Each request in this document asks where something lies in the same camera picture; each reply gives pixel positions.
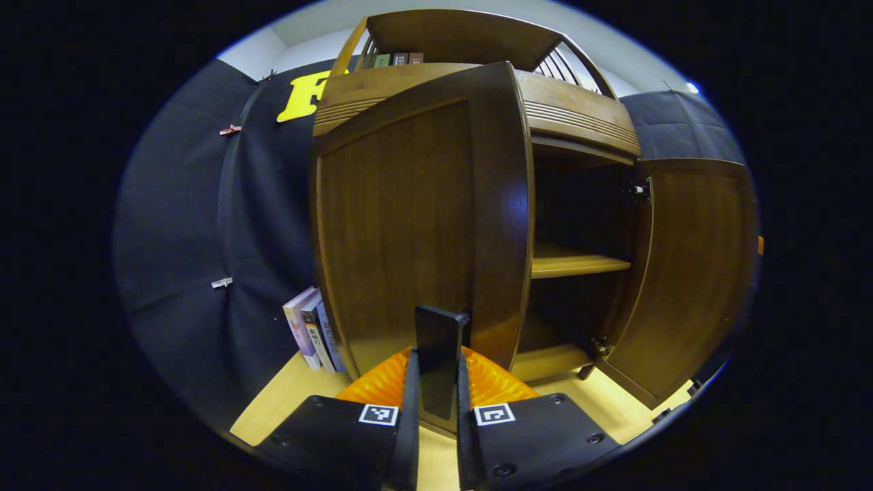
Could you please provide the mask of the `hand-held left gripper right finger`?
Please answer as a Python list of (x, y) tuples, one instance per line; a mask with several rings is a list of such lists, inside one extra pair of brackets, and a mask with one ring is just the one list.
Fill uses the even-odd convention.
[(456, 457), (464, 490), (559, 490), (620, 450), (564, 393), (537, 394), (476, 351), (458, 360)]

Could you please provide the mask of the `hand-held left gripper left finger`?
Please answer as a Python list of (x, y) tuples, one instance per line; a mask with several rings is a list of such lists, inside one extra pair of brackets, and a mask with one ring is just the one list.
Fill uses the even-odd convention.
[(415, 490), (419, 472), (418, 353), (380, 363), (399, 374), (399, 401), (311, 395), (256, 446), (304, 490)]

